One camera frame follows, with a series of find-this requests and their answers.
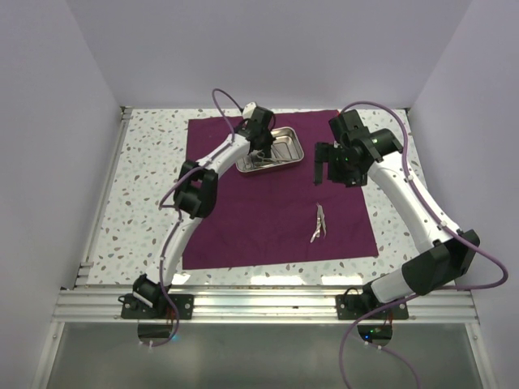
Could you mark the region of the purple surgical cloth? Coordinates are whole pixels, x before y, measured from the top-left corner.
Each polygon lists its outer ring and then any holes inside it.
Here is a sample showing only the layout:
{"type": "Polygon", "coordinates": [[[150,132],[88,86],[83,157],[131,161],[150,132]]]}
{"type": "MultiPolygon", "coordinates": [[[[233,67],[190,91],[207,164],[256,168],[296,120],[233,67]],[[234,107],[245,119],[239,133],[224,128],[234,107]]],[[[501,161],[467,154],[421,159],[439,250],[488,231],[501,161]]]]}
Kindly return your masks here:
{"type": "Polygon", "coordinates": [[[378,254],[362,189],[324,181],[315,186],[314,148],[333,140],[335,110],[279,113],[305,153],[296,165],[243,174],[231,167],[218,182],[217,203],[183,252],[186,270],[354,259],[378,254]],[[324,208],[327,235],[310,243],[316,204],[324,208]]]}

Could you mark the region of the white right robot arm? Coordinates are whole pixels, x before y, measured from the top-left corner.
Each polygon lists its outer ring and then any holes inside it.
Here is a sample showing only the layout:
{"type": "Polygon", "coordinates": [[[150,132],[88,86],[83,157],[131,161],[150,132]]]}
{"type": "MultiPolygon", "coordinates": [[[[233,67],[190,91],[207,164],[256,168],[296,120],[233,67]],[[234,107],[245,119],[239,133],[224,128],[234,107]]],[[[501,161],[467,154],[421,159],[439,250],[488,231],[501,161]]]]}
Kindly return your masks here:
{"type": "Polygon", "coordinates": [[[328,122],[333,143],[315,145],[314,183],[324,179],[346,187],[369,180],[384,192],[405,222],[418,256],[362,288],[365,315],[379,318],[390,303],[411,294],[424,296],[469,269],[480,245],[474,230],[463,231],[428,194],[407,162],[409,141],[389,129],[370,131],[355,110],[328,122]]]}

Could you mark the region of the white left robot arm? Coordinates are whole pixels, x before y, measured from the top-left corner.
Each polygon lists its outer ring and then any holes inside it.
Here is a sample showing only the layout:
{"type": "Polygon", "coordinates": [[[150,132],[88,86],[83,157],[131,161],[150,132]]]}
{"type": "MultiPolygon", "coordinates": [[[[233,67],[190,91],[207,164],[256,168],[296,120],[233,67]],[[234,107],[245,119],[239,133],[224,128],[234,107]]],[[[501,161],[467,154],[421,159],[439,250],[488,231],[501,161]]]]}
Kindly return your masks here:
{"type": "Polygon", "coordinates": [[[158,258],[133,284],[132,295],[150,318],[160,318],[169,307],[168,289],[191,236],[217,203],[219,178],[252,152],[268,156],[274,142],[270,125],[275,114],[255,103],[242,110],[242,124],[231,126],[225,140],[206,156],[186,160],[178,181],[159,202],[159,208],[177,212],[158,258]]]}

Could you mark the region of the stainless steel instrument tray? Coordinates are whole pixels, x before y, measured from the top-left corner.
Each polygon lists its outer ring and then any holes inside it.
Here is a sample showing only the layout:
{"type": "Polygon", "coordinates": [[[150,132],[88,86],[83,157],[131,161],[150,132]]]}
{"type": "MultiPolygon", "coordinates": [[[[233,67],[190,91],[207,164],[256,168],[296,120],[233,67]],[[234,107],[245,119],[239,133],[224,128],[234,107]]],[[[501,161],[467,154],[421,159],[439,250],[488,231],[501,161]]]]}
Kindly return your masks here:
{"type": "Polygon", "coordinates": [[[243,174],[262,173],[269,169],[280,169],[296,165],[304,159],[305,153],[298,139],[295,130],[292,127],[285,126],[271,130],[275,140],[271,147],[271,156],[284,159],[285,162],[274,165],[267,165],[259,169],[247,169],[245,167],[245,158],[235,163],[237,171],[243,174]]]}

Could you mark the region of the silver tweezers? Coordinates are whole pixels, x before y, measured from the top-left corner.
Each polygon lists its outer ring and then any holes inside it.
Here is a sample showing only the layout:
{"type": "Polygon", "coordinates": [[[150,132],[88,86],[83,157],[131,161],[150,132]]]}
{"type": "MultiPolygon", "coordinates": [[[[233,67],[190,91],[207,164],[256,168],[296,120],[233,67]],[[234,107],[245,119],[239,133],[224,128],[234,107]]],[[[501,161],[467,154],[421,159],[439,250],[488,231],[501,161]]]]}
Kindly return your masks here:
{"type": "Polygon", "coordinates": [[[313,243],[316,239],[320,237],[325,237],[327,235],[326,223],[323,216],[318,216],[316,221],[315,231],[311,235],[310,243],[313,243]]]}
{"type": "Polygon", "coordinates": [[[320,203],[316,204],[317,213],[316,213],[316,231],[315,236],[320,237],[323,235],[324,237],[327,235],[327,226],[325,221],[324,208],[320,203]]]}

